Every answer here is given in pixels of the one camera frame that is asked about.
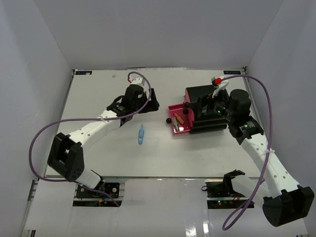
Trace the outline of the black drawer organizer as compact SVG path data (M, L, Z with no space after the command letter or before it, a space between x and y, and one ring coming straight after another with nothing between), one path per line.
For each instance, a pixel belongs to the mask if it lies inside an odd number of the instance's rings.
M215 90L212 85L193 86L187 87L186 89L189 93L191 102L196 101L199 96L208 95ZM190 125L192 126L191 131L189 132L190 134L215 132L227 128L227 121L209 108L209 115L200 118L196 118L194 112L189 107L187 109L189 110L189 120Z

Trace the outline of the orange eraser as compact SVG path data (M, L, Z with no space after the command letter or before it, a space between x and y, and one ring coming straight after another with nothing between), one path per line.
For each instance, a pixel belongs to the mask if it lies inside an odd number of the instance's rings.
M173 115L180 124L185 124L185 120L178 113L174 113Z

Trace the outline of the green correction tape pen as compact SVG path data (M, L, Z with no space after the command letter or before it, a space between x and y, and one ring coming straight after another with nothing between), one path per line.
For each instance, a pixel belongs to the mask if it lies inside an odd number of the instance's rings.
M177 119L175 117L172 118L172 123L174 125L175 131L180 131Z

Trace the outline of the pink top drawer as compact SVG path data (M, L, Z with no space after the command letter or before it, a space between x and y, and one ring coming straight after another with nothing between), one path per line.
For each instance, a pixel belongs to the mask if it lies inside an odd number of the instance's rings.
M184 96L184 108L188 108L190 102L191 102L190 96L189 96L189 93L188 93L188 91L186 89L185 90L185 96Z

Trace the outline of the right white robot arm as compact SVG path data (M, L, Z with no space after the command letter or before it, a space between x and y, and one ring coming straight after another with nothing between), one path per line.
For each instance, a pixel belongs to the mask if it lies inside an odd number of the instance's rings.
M260 124L250 115L249 94L241 89L231 93L213 92L188 103L196 116L203 107L228 122L231 135L248 153L261 171L252 181L243 171L234 170L223 177L223 192L234 197L238 193L260 206L268 222L278 227L305 218L312 206L314 192L302 187L285 169L272 150Z

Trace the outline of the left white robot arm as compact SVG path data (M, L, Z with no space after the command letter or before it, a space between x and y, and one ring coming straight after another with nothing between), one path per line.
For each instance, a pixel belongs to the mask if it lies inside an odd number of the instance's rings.
M125 94L117 97L96 121L65 135L58 133L52 142L48 166L65 178L87 187L93 197L104 192L102 177L85 167L84 154L109 132L122 127L133 118L133 113L155 112L159 109L155 91L146 96L141 85L131 84Z

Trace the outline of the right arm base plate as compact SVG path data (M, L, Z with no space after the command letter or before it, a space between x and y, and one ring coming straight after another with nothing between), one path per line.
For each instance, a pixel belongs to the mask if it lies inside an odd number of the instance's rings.
M201 190L208 198L243 198L244 195L235 191L228 191L223 182L206 182Z

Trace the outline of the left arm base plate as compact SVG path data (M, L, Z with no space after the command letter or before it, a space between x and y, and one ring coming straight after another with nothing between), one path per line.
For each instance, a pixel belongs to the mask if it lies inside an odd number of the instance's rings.
M112 198L118 198L119 188L120 188L120 183L104 183L104 184L101 184L101 186L97 188L97 190L107 193ZM75 197L76 198L103 198L103 197L107 198L106 195L92 192L84 188L82 185L77 186Z

